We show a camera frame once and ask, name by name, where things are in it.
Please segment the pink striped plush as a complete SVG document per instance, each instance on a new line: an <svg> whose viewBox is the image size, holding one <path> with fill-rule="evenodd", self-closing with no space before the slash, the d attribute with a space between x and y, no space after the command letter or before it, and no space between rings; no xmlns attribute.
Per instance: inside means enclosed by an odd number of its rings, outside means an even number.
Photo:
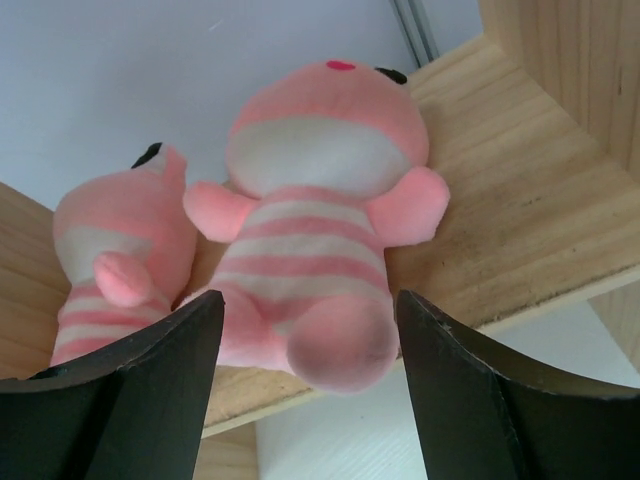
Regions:
<svg viewBox="0 0 640 480"><path fill-rule="evenodd" d="M57 315L51 365L163 319L191 275L198 232L183 208L187 161L154 143L127 169L69 191L53 240L71 290Z"/></svg>
<svg viewBox="0 0 640 480"><path fill-rule="evenodd" d="M346 60L263 88L230 132L230 183L183 204L226 247L208 287L224 297L218 361L352 394L399 351L384 252L431 240L450 193L404 74Z"/></svg>

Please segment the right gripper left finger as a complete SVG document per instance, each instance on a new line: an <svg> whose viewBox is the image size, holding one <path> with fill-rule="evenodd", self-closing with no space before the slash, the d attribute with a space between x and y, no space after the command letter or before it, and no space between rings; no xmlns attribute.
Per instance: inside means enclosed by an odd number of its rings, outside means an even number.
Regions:
<svg viewBox="0 0 640 480"><path fill-rule="evenodd" d="M223 319L208 291L104 348L2 380L2 478L192 478Z"/></svg>

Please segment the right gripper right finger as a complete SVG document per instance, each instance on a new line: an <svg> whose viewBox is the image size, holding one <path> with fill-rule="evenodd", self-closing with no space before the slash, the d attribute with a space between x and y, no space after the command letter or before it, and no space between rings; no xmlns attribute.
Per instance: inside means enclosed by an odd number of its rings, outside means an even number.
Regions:
<svg viewBox="0 0 640 480"><path fill-rule="evenodd" d="M638 478L638 389L521 354L409 290L397 324L428 478Z"/></svg>

